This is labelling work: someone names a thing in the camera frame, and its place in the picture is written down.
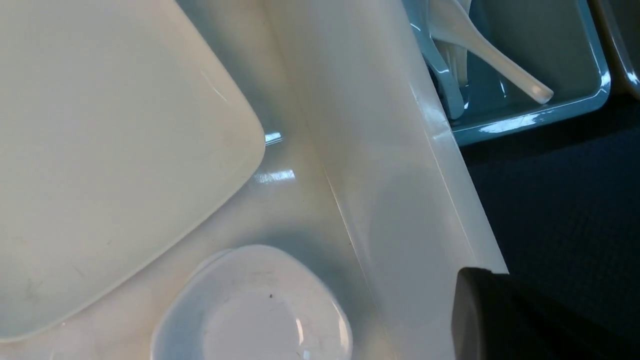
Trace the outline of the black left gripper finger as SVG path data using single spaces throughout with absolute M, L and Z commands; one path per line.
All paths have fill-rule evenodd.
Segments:
M 508 273 L 462 268 L 451 336 L 457 360 L 637 360 L 639 345 Z

